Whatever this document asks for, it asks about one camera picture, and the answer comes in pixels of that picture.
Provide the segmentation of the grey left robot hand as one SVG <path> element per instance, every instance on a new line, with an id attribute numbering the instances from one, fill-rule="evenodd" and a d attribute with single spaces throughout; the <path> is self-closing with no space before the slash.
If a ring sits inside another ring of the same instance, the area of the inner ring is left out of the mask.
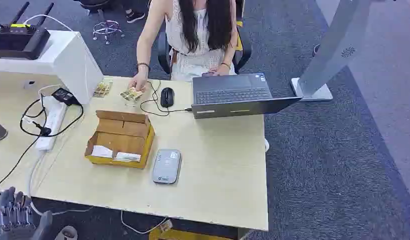
<path id="1" fill-rule="evenodd" d="M 34 223 L 32 199 L 12 186 L 0 195 L 0 240 L 45 240 L 53 223 L 50 210 Z"/>

